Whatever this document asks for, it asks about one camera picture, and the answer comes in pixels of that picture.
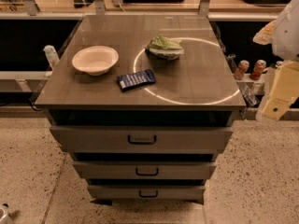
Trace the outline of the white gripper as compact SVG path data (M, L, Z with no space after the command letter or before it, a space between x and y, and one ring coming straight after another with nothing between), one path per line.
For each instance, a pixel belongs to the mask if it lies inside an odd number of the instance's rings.
M270 21L254 37L260 45L272 43L276 20ZM257 120L279 120L299 97L299 62L284 61L267 73L265 95L257 112Z

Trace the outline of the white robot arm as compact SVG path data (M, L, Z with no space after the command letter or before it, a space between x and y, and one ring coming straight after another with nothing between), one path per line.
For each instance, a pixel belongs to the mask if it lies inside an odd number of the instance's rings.
M268 73L265 96L256 114L257 120L279 120L299 97L299 0L291 0L253 42L270 44L273 54L283 61Z

